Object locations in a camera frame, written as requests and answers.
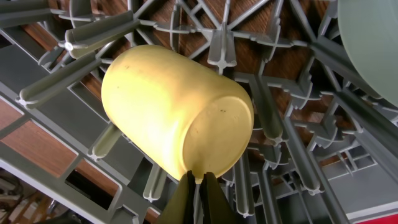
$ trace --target wood grain surface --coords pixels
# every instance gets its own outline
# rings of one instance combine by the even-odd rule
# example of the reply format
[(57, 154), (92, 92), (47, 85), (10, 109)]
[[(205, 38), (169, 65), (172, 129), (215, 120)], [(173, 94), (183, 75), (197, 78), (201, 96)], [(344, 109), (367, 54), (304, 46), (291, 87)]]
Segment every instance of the wood grain surface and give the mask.
[(50, 134), (28, 121), (1, 140), (8, 147), (59, 177), (76, 158), (76, 154)]
[(112, 197), (116, 194), (118, 190), (118, 185), (112, 180), (107, 178), (104, 174), (94, 168), (91, 164), (82, 160), (75, 169), (83, 177), (86, 177), (89, 181), (97, 185), (99, 188), (103, 189), (106, 193), (110, 194)]
[(22, 116), (20, 112), (0, 98), (0, 130), (9, 126)]

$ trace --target yellow cup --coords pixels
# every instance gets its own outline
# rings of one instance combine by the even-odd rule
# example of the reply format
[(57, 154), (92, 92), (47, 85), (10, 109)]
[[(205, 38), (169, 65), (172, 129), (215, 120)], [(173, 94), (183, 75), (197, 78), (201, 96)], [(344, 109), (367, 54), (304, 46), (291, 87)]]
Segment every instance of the yellow cup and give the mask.
[(236, 82), (166, 48), (117, 57), (102, 84), (110, 120), (172, 177), (217, 177), (241, 157), (252, 132), (251, 99)]

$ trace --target gray metal frame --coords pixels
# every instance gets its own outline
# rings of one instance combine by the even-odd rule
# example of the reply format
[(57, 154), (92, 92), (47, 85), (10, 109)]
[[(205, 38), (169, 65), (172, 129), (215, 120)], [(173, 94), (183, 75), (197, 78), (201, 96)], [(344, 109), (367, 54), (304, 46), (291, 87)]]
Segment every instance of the gray metal frame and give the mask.
[[(104, 65), (113, 61), (103, 58), (104, 53), (120, 38), (127, 38), (131, 47), (136, 46), (134, 31), (148, 44), (158, 43), (159, 41), (142, 29), (150, 26), (168, 32), (170, 45), (175, 51), (178, 51), (180, 34), (202, 33), (207, 42), (189, 58), (194, 59), (210, 48), (208, 63), (215, 65), (220, 75), (224, 74), (226, 67), (239, 63), (235, 55), (235, 37), (249, 39), (264, 46), (256, 74), (233, 72), (236, 82), (248, 83), (250, 86), (258, 112), (256, 123), (261, 125), (256, 129), (262, 129), (266, 137), (274, 143), (273, 146), (249, 144), (249, 149), (259, 150), (266, 160), (265, 163), (252, 163), (244, 153), (233, 169), (223, 176), (227, 198), (231, 206), (235, 207), (236, 204), (237, 212), (246, 217), (246, 222), (262, 223), (266, 220), (267, 223), (281, 223), (286, 219), (284, 215), (280, 215), (285, 214), (284, 203), (293, 203), (296, 199), (303, 209), (301, 214), (304, 214), (304, 220), (310, 223), (322, 214), (329, 216), (329, 222), (348, 223), (360, 221), (362, 217), (368, 219), (372, 215), (387, 215), (388, 211), (397, 209), (398, 198), (395, 197), (380, 200), (384, 207), (383, 204), (370, 201), (364, 203), (369, 204), (369, 207), (358, 206), (358, 209), (342, 203), (345, 201), (343, 197), (349, 198), (349, 195), (341, 192), (338, 184), (341, 179), (351, 176), (349, 181), (355, 184), (361, 181), (356, 178), (362, 177), (363, 172), (369, 170), (377, 172), (377, 178), (383, 178), (382, 181), (391, 186), (398, 182), (398, 152), (394, 147), (398, 145), (398, 108), (382, 99), (359, 76), (343, 46), (332, 41), (339, 36), (338, 27), (328, 28), (331, 20), (337, 18), (337, 1), (330, 2), (316, 35), (309, 26), (300, 3), (297, 0), (288, 0), (309, 42), (280, 37), (279, 16), (284, 0), (275, 0), (270, 25), (265, 34), (233, 29), (268, 0), (259, 0), (230, 23), (230, 0), (226, 1), (221, 23), (202, 0), (193, 9), (184, 0), (176, 0), (170, 22), (145, 21), (139, 18), (155, 0), (148, 0), (141, 7), (138, 7), (138, 1), (127, 2), (127, 12), (108, 17), (93, 14), (90, 3), (82, 0), (71, 0), (68, 12), (49, 9), (46, 0), (32, 0), (29, 7), (24, 1), (0, 1), (0, 33), (13, 44), (0, 49), (1, 96), (24, 114), (22, 118), (1, 130), (0, 137), (3, 138), (26, 121), (33, 120), (78, 155), (67, 171), (60, 178), (55, 178), (6, 145), (0, 144), (1, 167), (94, 223), (142, 223), (149, 207), (160, 212), (152, 202), (167, 202), (173, 187), (166, 186), (166, 183), (175, 185), (177, 181), (156, 164), (152, 169), (140, 170), (143, 159), (151, 163), (153, 161), (109, 122), (101, 102), (79, 82), (90, 72), (101, 81), (99, 70), (106, 71)], [(216, 29), (207, 29), (200, 24), (195, 17), (199, 10), (204, 10)], [(181, 11), (188, 14), (193, 26), (179, 24)], [(63, 35), (57, 28), (56, 21), (52, 19), (52, 14), (70, 20), (73, 29), (67, 30)], [(58, 41), (58, 46), (45, 52), (18, 27), (31, 22), (42, 25)], [(263, 75), (276, 48), (293, 46), (308, 47), (313, 51), (297, 81)], [(67, 53), (60, 62), (56, 62), (64, 49)], [(334, 86), (333, 90), (319, 90), (313, 86), (310, 69), (314, 60), (321, 62), (325, 74)], [(343, 85), (338, 83), (336, 73), (343, 77)], [(269, 87), (281, 88), (291, 96), (283, 118), (279, 116)], [(301, 110), (307, 101), (320, 100), (322, 95), (332, 95), (334, 100), (320, 123), (290, 119), (293, 110)], [(354, 130), (336, 127), (334, 113), (339, 106), (347, 112)], [(295, 127), (303, 127), (313, 133), (307, 147), (303, 145)], [(340, 158), (339, 162), (326, 167), (318, 166), (318, 161), (335, 155)], [(119, 185), (108, 211), (99, 208), (65, 184), (67, 175), (82, 159)], [(395, 182), (391, 182), (380, 172), (387, 173)], [(138, 181), (134, 178), (143, 173), (147, 180)], [(272, 185), (273, 179), (280, 179), (282, 183)], [(145, 185), (140, 193), (150, 202), (132, 190), (129, 187), (131, 184)], [(253, 195), (253, 187), (259, 188), (260, 196)], [(369, 184), (362, 191), (374, 194), (372, 187)], [(384, 189), (384, 193), (394, 191), (398, 193), (398, 190)], [(195, 203), (195, 220), (201, 217), (199, 204)], [(314, 211), (318, 204), (323, 209)], [(291, 214), (294, 217), (297, 212), (291, 211)]]

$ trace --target brown wood panel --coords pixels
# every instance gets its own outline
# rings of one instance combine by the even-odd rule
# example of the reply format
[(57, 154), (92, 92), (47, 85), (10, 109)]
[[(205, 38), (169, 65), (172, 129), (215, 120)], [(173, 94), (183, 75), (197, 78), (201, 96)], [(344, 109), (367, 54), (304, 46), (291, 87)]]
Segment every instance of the brown wood panel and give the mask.
[(0, 98), (0, 130), (20, 118), (22, 114)]
[(155, 212), (153, 209), (148, 208), (147, 213), (145, 215), (145, 220), (149, 223), (155, 223), (157, 217), (159, 217), (159, 214)]
[(74, 152), (32, 121), (26, 122), (1, 142), (56, 177), (63, 174), (76, 158)]
[(85, 160), (82, 160), (75, 170), (112, 196), (116, 194), (119, 188), (111, 179), (107, 178)]
[(86, 75), (80, 82), (101, 100), (101, 83), (92, 74)]
[(37, 23), (21, 26), (45, 50), (53, 49), (58, 43), (43, 27)]
[(324, 160), (320, 161), (319, 165), (323, 167), (323, 166), (327, 166), (327, 165), (330, 165), (330, 164), (334, 164), (334, 163), (339, 162), (339, 161), (340, 161), (340, 158), (337, 155), (335, 155), (335, 156), (332, 156), (330, 158), (327, 158), (327, 159), (324, 159)]

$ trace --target plastic cup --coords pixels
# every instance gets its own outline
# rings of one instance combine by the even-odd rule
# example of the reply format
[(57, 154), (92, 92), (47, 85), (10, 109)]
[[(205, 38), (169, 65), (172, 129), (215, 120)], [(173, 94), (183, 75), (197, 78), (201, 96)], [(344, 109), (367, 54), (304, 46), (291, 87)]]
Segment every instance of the plastic cup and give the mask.
[(236, 82), (171, 50), (143, 45), (108, 68), (102, 102), (110, 120), (179, 180), (217, 177), (241, 157), (251, 137), (251, 99)]

